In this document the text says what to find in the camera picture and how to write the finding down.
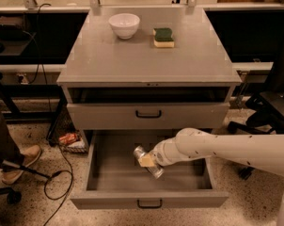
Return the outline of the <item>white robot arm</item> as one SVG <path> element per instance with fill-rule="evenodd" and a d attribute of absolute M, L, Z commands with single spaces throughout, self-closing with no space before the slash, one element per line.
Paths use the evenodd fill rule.
<path fill-rule="evenodd" d="M 284 134 L 213 135 L 184 128 L 156 144 L 150 152 L 141 146 L 134 149 L 139 165 L 156 178 L 163 174 L 164 166 L 211 156 L 284 177 Z M 284 193 L 276 226 L 284 226 Z"/>

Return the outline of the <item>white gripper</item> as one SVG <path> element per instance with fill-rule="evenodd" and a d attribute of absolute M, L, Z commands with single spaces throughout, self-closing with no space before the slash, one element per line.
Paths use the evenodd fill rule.
<path fill-rule="evenodd" d="M 169 166 L 176 163 L 175 155 L 177 148 L 171 139 L 159 142 L 149 153 L 143 154 L 138 162 L 143 168 L 151 168 L 155 166 L 155 162 L 161 166 Z"/>

